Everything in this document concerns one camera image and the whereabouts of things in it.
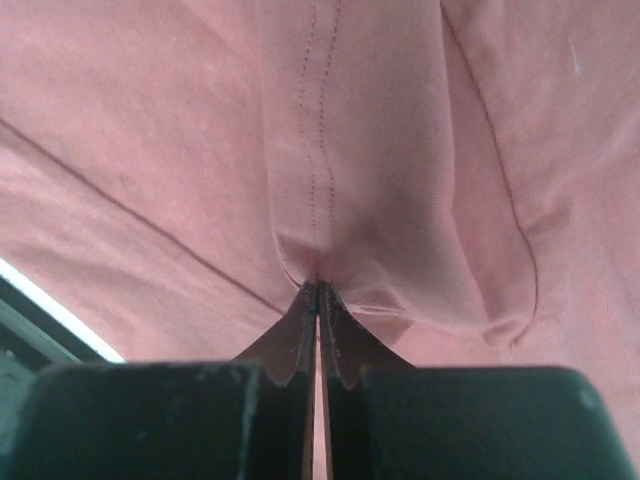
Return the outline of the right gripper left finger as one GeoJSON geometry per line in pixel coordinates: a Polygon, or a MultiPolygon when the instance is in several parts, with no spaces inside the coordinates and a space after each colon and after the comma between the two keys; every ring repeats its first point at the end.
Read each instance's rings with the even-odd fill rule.
{"type": "Polygon", "coordinates": [[[317,288],[228,361],[80,364],[39,374],[5,479],[308,479],[317,288]]]}

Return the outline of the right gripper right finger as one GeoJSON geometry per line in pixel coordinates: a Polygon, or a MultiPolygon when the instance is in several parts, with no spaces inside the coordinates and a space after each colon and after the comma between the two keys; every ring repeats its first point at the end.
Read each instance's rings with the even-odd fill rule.
{"type": "Polygon", "coordinates": [[[596,389],[558,367],[416,367],[318,289],[332,479],[634,479],[596,389]]]}

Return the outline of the pink t shirt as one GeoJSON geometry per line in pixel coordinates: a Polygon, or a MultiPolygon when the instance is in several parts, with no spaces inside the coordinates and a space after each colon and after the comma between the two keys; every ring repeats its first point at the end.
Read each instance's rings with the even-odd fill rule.
{"type": "Polygon", "coordinates": [[[5,1],[1,256],[127,360],[309,280],[418,365],[559,364],[639,456],[635,1],[5,1]]]}

